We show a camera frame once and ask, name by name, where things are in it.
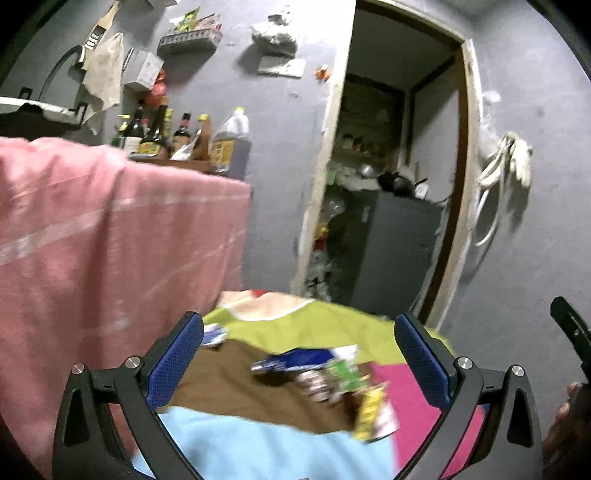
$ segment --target hanging towel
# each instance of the hanging towel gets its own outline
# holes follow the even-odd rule
[[[121,101],[121,71],[123,69],[123,34],[116,33],[104,41],[85,64],[86,75],[82,84],[87,95],[88,110],[84,123],[96,135],[102,115],[97,115]]]

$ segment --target blue packet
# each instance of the blue packet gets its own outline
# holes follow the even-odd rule
[[[201,342],[201,346],[210,348],[218,346],[228,338],[228,331],[219,323],[210,323],[205,326],[204,330],[205,332],[203,334],[203,342]]]
[[[319,370],[326,366],[335,356],[326,348],[294,348],[279,355],[254,362],[252,372],[303,372]]]

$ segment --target plastic jug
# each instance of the plastic jug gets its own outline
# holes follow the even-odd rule
[[[244,108],[237,107],[213,136],[211,162],[218,174],[243,180],[252,143]]]

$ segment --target soy sauce bottle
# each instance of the soy sauce bottle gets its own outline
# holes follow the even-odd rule
[[[164,117],[167,108],[168,99],[164,97],[152,121],[150,131],[139,143],[139,154],[154,155],[154,160],[168,160],[170,146],[164,135]]]

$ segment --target orange object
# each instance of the orange object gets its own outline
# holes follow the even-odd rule
[[[329,66],[325,63],[324,65],[318,67],[314,72],[314,76],[316,77],[316,80],[322,80],[325,82],[330,78]]]

